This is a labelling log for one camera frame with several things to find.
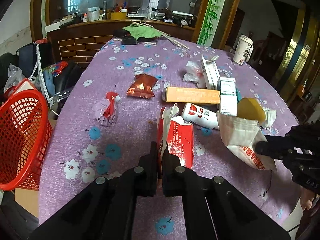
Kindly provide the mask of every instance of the bolt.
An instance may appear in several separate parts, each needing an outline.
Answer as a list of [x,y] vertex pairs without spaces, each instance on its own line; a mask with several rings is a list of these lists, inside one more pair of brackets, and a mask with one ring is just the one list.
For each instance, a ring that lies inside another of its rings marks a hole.
[[213,178],[213,181],[214,181],[215,183],[221,184],[221,183],[223,182],[223,177],[221,177],[221,176],[215,176],[215,177]]
[[142,173],[144,171],[141,166],[137,166],[133,170],[134,170],[135,173]]
[[97,177],[96,178],[96,183],[97,184],[103,184],[106,182],[106,178],[105,177]]
[[177,166],[175,170],[178,173],[183,173],[186,170],[186,168],[183,166]]

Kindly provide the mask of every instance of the floor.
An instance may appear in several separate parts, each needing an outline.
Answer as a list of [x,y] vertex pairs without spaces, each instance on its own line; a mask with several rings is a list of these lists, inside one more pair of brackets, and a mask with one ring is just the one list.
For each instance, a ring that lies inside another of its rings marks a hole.
[[[300,219],[302,217],[302,209],[300,206],[300,202],[298,201],[295,209],[290,214],[290,216],[284,221],[282,224],[282,227],[289,231],[291,228],[294,228],[296,225],[300,223]],[[298,228],[292,230],[289,235],[291,236],[291,239],[294,240],[296,232],[298,231]]]

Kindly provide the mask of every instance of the torn red box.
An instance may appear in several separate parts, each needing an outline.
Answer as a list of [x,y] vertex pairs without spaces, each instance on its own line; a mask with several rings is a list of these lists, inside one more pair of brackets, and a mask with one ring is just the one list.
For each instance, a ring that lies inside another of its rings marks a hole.
[[182,116],[175,116],[179,112],[177,106],[160,111],[157,128],[157,143],[159,145],[159,160],[162,160],[163,146],[168,144],[170,154],[180,158],[180,163],[189,169],[193,163],[193,125],[184,123]]

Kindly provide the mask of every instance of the red plastic basket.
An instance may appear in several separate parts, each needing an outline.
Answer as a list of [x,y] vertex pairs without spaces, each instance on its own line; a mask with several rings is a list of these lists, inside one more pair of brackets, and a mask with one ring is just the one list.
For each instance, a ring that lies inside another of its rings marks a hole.
[[0,189],[39,190],[52,127],[48,107],[37,90],[11,96],[0,108]]

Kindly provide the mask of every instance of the floral tablecloth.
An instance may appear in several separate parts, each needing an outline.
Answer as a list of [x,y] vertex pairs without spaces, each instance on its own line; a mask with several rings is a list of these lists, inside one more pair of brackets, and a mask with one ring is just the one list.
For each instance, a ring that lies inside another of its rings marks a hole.
[[[254,97],[275,109],[277,118],[265,134],[283,136],[296,121],[278,93],[247,63],[232,62],[229,54],[181,41],[189,49],[177,48],[168,40],[157,45],[123,46],[109,41],[93,58],[74,87],[58,118],[44,160],[39,198],[39,219],[43,223],[71,200],[99,174],[109,178],[138,164],[156,140],[156,119],[166,86],[196,87],[183,82],[189,60],[201,55],[219,55],[216,63],[221,76],[236,78],[242,97]],[[127,97],[134,75],[147,73],[159,79],[151,99]],[[121,100],[118,120],[113,127],[100,126],[93,119],[92,106],[114,91]],[[193,170],[212,178],[221,175],[277,223],[294,209],[299,186],[291,173],[276,160],[277,172],[255,170],[235,157],[222,143],[219,131],[194,126]],[[132,239],[186,239],[181,197],[139,197]]]

